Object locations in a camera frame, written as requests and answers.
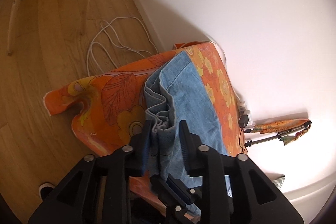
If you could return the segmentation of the light blue denim pants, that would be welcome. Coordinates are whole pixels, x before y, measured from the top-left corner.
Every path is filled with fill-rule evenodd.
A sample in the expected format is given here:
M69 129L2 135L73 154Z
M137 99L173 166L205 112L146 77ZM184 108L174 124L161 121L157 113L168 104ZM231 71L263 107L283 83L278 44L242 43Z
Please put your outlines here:
M190 177L183 162L179 122L220 154L228 154L222 126L199 73L182 51L157 69L144 86L146 119L152 123L149 174L166 180L169 175L188 188L201 186L201 177Z

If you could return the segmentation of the green striped white pillow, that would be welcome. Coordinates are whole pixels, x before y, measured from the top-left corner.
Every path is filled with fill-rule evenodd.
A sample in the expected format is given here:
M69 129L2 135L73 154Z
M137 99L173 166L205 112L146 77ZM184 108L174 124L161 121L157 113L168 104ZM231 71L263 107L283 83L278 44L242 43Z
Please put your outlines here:
M278 176L277 178L272 179L273 184L278 188L281 189L282 185L285 181L285 175L282 174L281 176Z

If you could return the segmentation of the black power adapter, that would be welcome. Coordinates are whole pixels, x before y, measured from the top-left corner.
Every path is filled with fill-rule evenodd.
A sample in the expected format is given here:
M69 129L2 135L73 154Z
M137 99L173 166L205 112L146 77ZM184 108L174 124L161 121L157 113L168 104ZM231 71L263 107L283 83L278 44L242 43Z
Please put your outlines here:
M249 124L249 116L247 114L243 114L239 119L239 127L247 128Z

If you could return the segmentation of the green patterned scarf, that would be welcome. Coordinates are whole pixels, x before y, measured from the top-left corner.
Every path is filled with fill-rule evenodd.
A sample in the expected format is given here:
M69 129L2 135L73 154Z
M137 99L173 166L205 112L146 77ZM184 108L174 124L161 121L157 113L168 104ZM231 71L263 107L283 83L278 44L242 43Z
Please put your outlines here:
M287 135L280 138L280 141L283 142L284 145L288 145L289 143L298 140L302 137L305 133L307 133L309 129L304 129L300 132L295 133L295 135Z

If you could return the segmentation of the orange patterned scarf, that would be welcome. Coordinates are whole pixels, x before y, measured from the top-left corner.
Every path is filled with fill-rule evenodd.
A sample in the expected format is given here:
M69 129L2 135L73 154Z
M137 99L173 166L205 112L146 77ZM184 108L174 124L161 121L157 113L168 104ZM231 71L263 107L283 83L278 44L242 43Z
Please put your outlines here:
M281 132L299 126L303 126L307 123L311 123L311 121L309 119L287 119L287 120L269 122L265 124L257 124L251 130L251 133L268 134L274 132Z

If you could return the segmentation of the white power strip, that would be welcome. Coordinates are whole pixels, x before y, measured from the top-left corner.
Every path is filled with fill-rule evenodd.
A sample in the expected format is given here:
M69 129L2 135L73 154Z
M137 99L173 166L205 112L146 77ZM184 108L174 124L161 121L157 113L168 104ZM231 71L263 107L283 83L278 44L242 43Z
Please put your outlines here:
M245 102L238 102L237 107L239 110L239 119L243 114L247 114L249 116L249 124L247 128L243 128L243 130L245 133L251 133L255 126L254 121L251 116L251 112L248 110Z

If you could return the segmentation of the orange floral bedspread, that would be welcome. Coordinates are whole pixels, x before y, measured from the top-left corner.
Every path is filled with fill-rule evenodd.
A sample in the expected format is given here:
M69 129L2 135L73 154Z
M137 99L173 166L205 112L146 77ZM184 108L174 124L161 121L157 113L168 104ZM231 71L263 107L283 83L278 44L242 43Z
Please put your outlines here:
M175 45L160 53L117 68L100 76L74 81L44 97L49 114L56 115L82 103L80 114L72 120L72 131L92 151L108 155L130 142L141 132L147 108L144 86L162 65L185 51L195 65L222 126L224 147L230 156L242 149L244 135L238 125L236 96L224 64L211 42Z

